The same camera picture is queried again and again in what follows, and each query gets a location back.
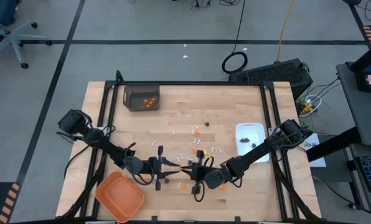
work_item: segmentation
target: small white object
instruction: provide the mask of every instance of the small white object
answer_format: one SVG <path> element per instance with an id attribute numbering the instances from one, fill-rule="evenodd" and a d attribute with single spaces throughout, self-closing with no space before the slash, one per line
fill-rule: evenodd
<path id="1" fill-rule="evenodd" d="M 307 139 L 304 140 L 304 149 L 309 150 L 314 146 L 317 146 L 320 144 L 320 140 L 318 139 L 317 133 L 313 133 L 308 137 Z M 309 163 L 310 167 L 327 167 L 327 164 L 325 163 L 324 158 L 317 159 L 315 161 L 312 161 Z"/>
<path id="2" fill-rule="evenodd" d="M 249 142 L 240 142 L 241 139 L 245 138 L 249 139 Z M 265 139 L 266 133 L 261 123 L 242 123 L 237 124 L 235 127 L 235 145 L 238 156 L 243 156 L 254 150 L 252 149 L 252 144 L 255 143 L 256 146 L 258 146 L 263 143 Z M 269 158 L 270 155 L 266 154 L 256 162 L 267 162 Z"/>

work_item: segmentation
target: chair base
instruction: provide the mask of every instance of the chair base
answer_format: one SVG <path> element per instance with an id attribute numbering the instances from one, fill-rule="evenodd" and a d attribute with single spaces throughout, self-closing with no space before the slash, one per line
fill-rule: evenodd
<path id="1" fill-rule="evenodd" d="M 14 51 L 17 55 L 18 61 L 21 63 L 22 68 L 28 68 L 28 64 L 23 61 L 20 47 L 23 46 L 22 40 L 46 40 L 45 36 L 40 35 L 27 35 L 27 34 L 21 34 L 23 30 L 28 28 L 29 26 L 32 26 L 33 28 L 37 28 L 37 23 L 31 21 L 27 21 L 23 25 L 19 26 L 17 29 L 13 30 L 12 32 L 3 33 L 2 35 L 4 38 L 2 41 L 0 41 L 0 52 L 5 50 L 9 45 L 12 45 L 14 48 Z M 47 45 L 52 45 L 52 42 L 50 40 L 46 41 Z"/>

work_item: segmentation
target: desk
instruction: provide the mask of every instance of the desk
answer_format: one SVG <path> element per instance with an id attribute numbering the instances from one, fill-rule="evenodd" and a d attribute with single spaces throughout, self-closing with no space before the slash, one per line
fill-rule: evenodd
<path id="1" fill-rule="evenodd" d="M 355 74 L 349 69 L 347 64 L 337 65 L 336 70 L 352 112 L 355 127 L 308 150 L 309 161 L 314 161 L 332 153 L 341 153 L 340 151 L 336 151 L 349 146 L 353 158 L 371 156 L 371 93 L 358 90 Z M 342 161 L 338 163 L 340 167 L 347 166 L 344 162 L 343 164 L 340 163 L 342 163 Z M 369 192 L 362 178 L 361 171 L 359 169 L 357 169 L 357 171 L 363 187 L 363 192 L 367 198 L 369 209 L 371 210 L 371 192 Z M 358 188 L 355 187 L 356 185 L 356 180 L 353 178 L 352 185 L 350 185 L 353 198 L 356 204 L 362 205 L 360 192 Z"/>
<path id="2" fill-rule="evenodd" d="M 359 91 L 354 72 L 347 64 L 336 66 L 337 74 L 349 104 L 355 127 L 308 151 L 309 161 L 344 149 L 353 143 L 371 146 L 371 93 Z"/>
<path id="3" fill-rule="evenodd" d="M 90 82 L 83 103 L 82 110 L 95 122 L 98 119 L 104 85 L 105 82 Z M 123 147 L 137 142 L 132 149 L 140 159 L 156 156 L 157 148 L 151 145 L 153 141 L 156 141 L 157 146 L 164 146 L 164 156 L 170 161 L 177 162 L 177 157 L 183 154 L 185 159 L 181 160 L 181 165 L 187 164 L 188 157 L 196 158 L 192 149 L 206 149 L 210 152 L 211 147 L 215 146 L 216 149 L 223 149 L 223 154 L 218 151 L 212 153 L 215 166 L 218 166 L 219 162 L 236 154 L 234 132 L 237 123 L 265 125 L 258 86 L 161 85 L 160 109 L 148 112 L 130 112 L 121 102 L 123 90 L 124 86 L 120 86 L 113 119 L 116 131 L 111 135 L 110 141 Z M 289 83 L 275 83 L 275 93 L 281 120 L 297 121 Z M 204 126 L 205 122 L 209 122 L 210 126 Z M 194 137 L 191 130 L 194 125 L 198 125 L 201 132 L 197 137 L 201 139 L 199 145 L 192 143 Z M 71 157 L 84 147 L 83 142 L 77 142 L 73 146 Z M 84 152 L 68 168 L 57 215 L 65 213 L 83 190 L 90 155 L 91 151 Z M 306 154 L 300 150 L 292 150 L 288 152 L 288 158 L 295 190 L 312 212 L 321 216 Z M 114 170 L 121 169 L 108 159 L 105 176 Z M 127 171 L 121 171 L 130 177 Z M 269 162 L 253 164 L 245 173 L 242 188 L 236 189 L 227 184 L 226 190 L 207 189 L 205 198 L 200 203 L 195 202 L 190 193 L 194 183 L 188 176 L 174 174 L 169 179 L 168 184 L 162 183 L 160 192 L 155 191 L 154 185 L 136 184 L 143 192 L 145 201 L 132 220 L 151 220 L 154 215 L 157 215 L 158 220 L 234 221 L 235 216 L 239 216 L 242 221 L 281 220 L 273 168 Z M 178 189 L 179 182 L 187 184 L 187 190 Z M 284 195 L 289 204 L 285 189 Z M 93 199 L 94 190 L 90 194 L 87 215 L 91 215 Z M 291 206 L 288 204 L 286 208 L 290 210 Z M 102 206 L 97 218 L 113 219 Z"/>

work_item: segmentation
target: black metal frame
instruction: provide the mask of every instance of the black metal frame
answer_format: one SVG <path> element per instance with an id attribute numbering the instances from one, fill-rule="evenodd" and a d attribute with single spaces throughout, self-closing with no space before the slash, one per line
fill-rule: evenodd
<path id="1" fill-rule="evenodd" d="M 177 82 L 177 81 L 124 81 L 123 77 L 121 76 L 120 72 L 116 73 L 116 80 L 115 81 L 106 81 L 105 82 L 105 87 L 104 87 L 104 92 L 103 92 L 103 98 L 101 101 L 101 107 L 100 107 L 100 114 L 98 118 L 98 126 L 102 126 L 103 124 L 103 118 L 105 115 L 105 108 L 106 108 L 106 101 L 108 100 L 108 94 L 109 94 L 109 89 L 113 86 L 113 96 L 112 96 L 112 101 L 111 101 L 111 106 L 110 106 L 110 113 L 109 113 L 109 118 L 108 118 L 108 124 L 107 125 L 112 125 L 113 123 L 113 115 L 115 112 L 115 106 L 116 106 L 116 99 L 118 95 L 118 88 L 120 85 L 127 85 L 127 84 L 137 84 L 137 85 L 150 85 L 150 84 L 158 84 L 158 85 L 248 85 L 248 86 L 258 86 L 260 87 L 260 92 L 261 92 L 261 100 L 263 104 L 263 112 L 265 115 L 265 122 L 266 122 L 266 127 L 267 129 L 271 128 L 271 120 L 270 120 L 270 114 L 269 114 L 269 109 L 268 109 L 268 104 L 267 104 L 267 98 L 266 98 L 266 93 L 265 93 L 265 87 L 268 87 L 270 90 L 270 96 L 271 96 L 271 102 L 273 105 L 273 111 L 274 111 L 274 117 L 276 121 L 276 125 L 279 125 L 281 123 L 280 118 L 279 118 L 279 112 L 278 112 L 278 106 L 276 104 L 276 97 L 275 97 L 275 92 L 274 92 L 274 86 L 273 82 L 249 82 L 247 80 L 246 83 L 244 82 Z M 287 180 L 292 183 L 292 177 L 291 177 L 291 172 L 290 172 L 290 167 L 289 167 L 289 160 L 286 155 L 286 152 L 282 152 L 282 156 L 284 157 L 283 165 L 284 165 L 284 171 L 286 173 Z M 96 161 L 97 153 L 96 150 L 93 149 L 92 156 L 90 158 L 90 164 L 89 164 L 89 170 L 88 170 L 88 176 L 87 176 L 87 182 L 86 185 L 90 183 L 91 178 L 93 176 L 93 171 L 95 170 L 95 161 Z M 278 160 L 276 153 L 271 153 L 271 161 L 276 162 Z M 101 162 L 104 163 L 106 162 L 106 154 L 103 154 L 101 156 Z M 103 179 L 103 176 L 101 176 L 100 180 L 98 181 L 97 184 L 99 184 Z M 286 213 L 286 205 L 285 205 L 285 200 L 284 200 L 284 193 L 283 193 L 283 188 L 281 181 L 277 176 L 275 176 L 275 182 L 276 182 L 276 189 L 277 189 L 277 194 L 278 194 L 278 202 L 279 202 L 279 209 L 281 212 L 281 219 L 284 220 L 285 218 L 288 217 Z M 292 212 L 293 212 L 293 218 L 299 218 L 299 213 L 298 213 L 298 208 L 296 206 L 296 203 L 293 201 L 292 198 L 290 198 L 291 204 L 292 204 Z M 82 205 L 81 209 L 81 216 L 85 216 L 87 212 L 87 204 L 88 204 L 88 199 L 85 200 L 85 202 Z M 97 213 L 98 213 L 98 208 L 99 208 L 99 203 L 95 199 L 93 203 L 93 210 L 92 210 L 92 217 L 96 218 Z"/>
<path id="2" fill-rule="evenodd" d="M 105 110 L 106 110 L 106 103 L 108 100 L 108 94 L 110 92 L 110 89 L 113 88 L 113 95 L 111 99 L 111 105 L 110 105 L 110 112 L 108 115 L 108 121 L 107 125 L 112 125 L 113 124 L 113 117 L 115 113 L 115 107 L 116 107 L 116 101 L 117 101 L 117 96 L 118 96 L 118 89 L 120 85 L 127 85 L 127 84 L 137 84 L 137 85 L 150 85 L 150 84 L 159 84 L 159 85 L 240 85 L 240 86 L 258 86 L 260 88 L 260 93 L 261 93 L 261 101 L 263 105 L 263 112 L 265 115 L 265 122 L 266 122 L 266 128 L 269 131 L 271 129 L 271 120 L 270 120 L 270 113 L 269 113 L 269 108 L 267 104 L 267 98 L 266 98 L 266 92 L 265 88 L 268 88 L 270 91 L 270 96 L 271 96 L 271 102 L 273 105 L 273 112 L 274 112 L 274 119 L 276 122 L 276 125 L 279 125 L 281 123 L 280 118 L 279 118 L 279 111 L 278 111 L 278 105 L 276 104 L 276 97 L 275 97 L 275 91 L 274 91 L 274 85 L 273 82 L 249 82 L 248 80 L 246 83 L 243 82 L 172 82 L 172 81 L 163 81 L 163 82 L 139 82 L 139 81 L 129 81 L 126 82 L 123 80 L 123 77 L 121 76 L 120 72 L 117 71 L 116 73 L 116 80 L 115 81 L 106 81 L 105 86 L 104 86 L 104 92 L 103 92 L 103 97 L 101 101 L 101 106 L 100 106 L 100 114 L 98 116 L 98 122 L 97 126 L 102 126 L 103 125 L 103 120 L 105 116 Z M 291 186 L 293 186 L 292 183 L 292 178 L 291 178 L 291 171 L 289 167 L 289 160 L 286 155 L 285 151 L 281 151 L 281 154 L 283 156 L 283 167 L 284 171 L 286 174 L 286 179 L 289 181 Z M 97 185 L 103 180 L 104 178 L 104 170 L 106 166 L 106 153 L 103 153 L 101 155 L 101 161 L 99 166 L 103 166 L 104 169 L 101 172 L 101 176 L 99 176 Z M 89 170 L 88 170 L 88 175 L 87 175 L 87 181 L 86 185 L 88 185 L 93 177 L 93 173 L 95 170 L 95 161 L 97 159 L 97 149 L 93 149 L 92 156 L 90 158 L 90 164 L 89 164 Z M 278 158 L 276 153 L 271 153 L 271 161 L 272 163 L 277 163 Z M 286 212 L 286 205 L 285 205 L 285 200 L 284 200 L 284 193 L 283 193 L 283 184 L 281 183 L 280 179 L 275 175 L 275 182 L 276 182 L 276 189 L 277 189 L 277 194 L 278 194 L 278 203 L 279 203 L 279 209 L 281 212 L 281 220 L 282 222 L 295 222 L 295 223 L 320 223 L 320 221 L 314 221 L 314 220 L 300 220 L 299 219 L 299 213 L 298 213 L 298 207 L 296 206 L 295 201 L 290 197 L 289 199 L 291 200 L 292 204 L 292 212 L 293 212 L 293 218 L 288 218 L 288 214 Z M 92 215 L 91 216 L 86 216 L 87 213 L 87 205 L 88 205 L 88 197 L 85 199 L 85 201 L 82 204 L 81 211 L 80 211 L 80 217 L 78 218 L 72 218 L 73 223 L 81 223 L 81 222 L 89 222 L 89 221 L 96 221 L 97 220 L 97 213 L 99 209 L 99 203 L 98 200 L 95 199 L 93 203 L 93 210 L 92 210 Z M 234 217 L 235 221 L 234 222 L 224 222 L 224 221 L 194 221 L 193 223 L 200 223 L 200 224 L 256 224 L 258 222 L 243 222 L 241 221 L 240 217 Z M 27 223 L 32 223 L 32 224 L 41 224 L 41 223 L 71 223 L 71 218 L 58 218 L 55 220 L 41 220 L 41 221 L 36 221 L 36 222 L 27 222 Z M 131 220 L 128 221 L 127 223 L 129 224 L 157 224 L 158 220 L 156 216 L 151 217 L 151 220 Z M 186 221 L 159 221 L 159 223 L 165 223 L 165 224 L 175 224 L 175 223 L 186 223 Z"/>

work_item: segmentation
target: office chair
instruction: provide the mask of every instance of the office chair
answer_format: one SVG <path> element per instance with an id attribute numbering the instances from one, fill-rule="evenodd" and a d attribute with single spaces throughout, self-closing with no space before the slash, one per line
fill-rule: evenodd
<path id="1" fill-rule="evenodd" d="M 18 61 L 21 63 L 22 68 L 28 68 L 29 65 L 22 60 L 20 47 L 24 44 L 22 40 L 45 40 L 46 37 L 39 35 L 26 35 L 21 34 L 23 30 L 29 26 L 37 28 L 36 22 L 27 21 L 25 24 L 19 26 L 13 31 L 8 31 L 7 26 L 14 22 L 14 13 L 16 11 L 16 4 L 19 1 L 13 0 L 0 0 L 0 52 L 6 49 L 8 46 L 12 45 L 14 51 L 17 55 Z M 47 45 L 52 45 L 51 40 L 46 41 Z"/>

